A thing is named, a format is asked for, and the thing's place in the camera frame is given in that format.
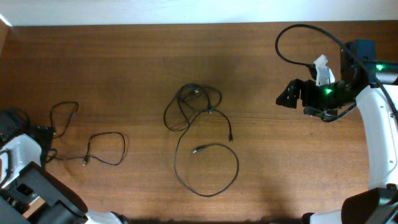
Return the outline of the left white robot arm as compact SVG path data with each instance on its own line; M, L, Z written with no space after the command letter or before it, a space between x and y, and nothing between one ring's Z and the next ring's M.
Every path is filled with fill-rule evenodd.
M1 111L1 223L128 223L88 209L45 170L55 131L33 126L20 109Z

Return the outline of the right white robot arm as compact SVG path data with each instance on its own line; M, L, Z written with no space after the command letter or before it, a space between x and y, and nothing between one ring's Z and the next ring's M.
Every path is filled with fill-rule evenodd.
M296 108L330 123L342 118L342 106L359 109L369 158L368 190L347 198L339 210L306 213L302 223L397 223L397 64L376 59L371 40L346 43L341 51L341 80L336 81L324 55L311 66L312 79L290 81L277 105Z

